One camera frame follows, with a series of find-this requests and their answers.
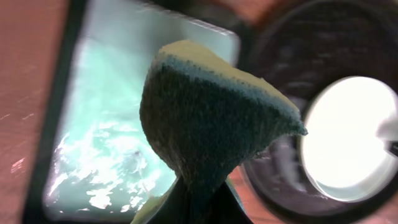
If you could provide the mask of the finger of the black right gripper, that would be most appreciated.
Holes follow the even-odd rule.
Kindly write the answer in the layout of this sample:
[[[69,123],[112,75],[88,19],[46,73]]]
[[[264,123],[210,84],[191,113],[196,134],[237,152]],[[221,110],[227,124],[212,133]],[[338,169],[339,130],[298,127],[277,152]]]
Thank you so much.
[[[377,129],[376,136],[386,143],[386,151],[393,156],[397,155],[397,117],[383,121]]]

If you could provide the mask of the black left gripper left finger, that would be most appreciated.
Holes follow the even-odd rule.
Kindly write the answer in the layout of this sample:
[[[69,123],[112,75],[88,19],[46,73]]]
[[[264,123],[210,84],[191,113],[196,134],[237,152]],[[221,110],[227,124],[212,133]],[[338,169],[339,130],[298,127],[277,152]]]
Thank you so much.
[[[183,179],[178,179],[165,201],[146,224],[189,224],[192,195]]]

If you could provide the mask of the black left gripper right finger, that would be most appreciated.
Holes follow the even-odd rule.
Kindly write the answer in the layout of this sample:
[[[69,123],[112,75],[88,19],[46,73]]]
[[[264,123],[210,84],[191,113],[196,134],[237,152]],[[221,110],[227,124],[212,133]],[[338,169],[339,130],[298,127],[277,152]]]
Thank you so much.
[[[227,181],[211,199],[211,224],[252,224]]]

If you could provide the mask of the mint green plate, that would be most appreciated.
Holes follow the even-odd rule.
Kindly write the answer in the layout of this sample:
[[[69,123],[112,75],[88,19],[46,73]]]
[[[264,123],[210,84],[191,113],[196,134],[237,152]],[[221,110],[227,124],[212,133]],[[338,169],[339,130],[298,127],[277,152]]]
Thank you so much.
[[[397,93],[368,77],[342,78],[308,107],[308,134],[299,141],[304,171],[323,195],[360,202],[385,189],[397,174],[397,155],[376,136],[378,126],[397,117]]]

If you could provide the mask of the green yellow sponge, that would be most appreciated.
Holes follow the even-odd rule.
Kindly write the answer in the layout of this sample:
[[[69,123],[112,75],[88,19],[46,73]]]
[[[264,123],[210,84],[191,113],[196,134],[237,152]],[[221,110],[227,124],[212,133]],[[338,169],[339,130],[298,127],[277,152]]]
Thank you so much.
[[[139,117],[153,151],[192,195],[190,223],[211,223],[212,197],[235,167],[281,136],[307,133],[299,109],[279,90],[191,40],[155,55]],[[146,223],[171,188],[150,198],[134,223]]]

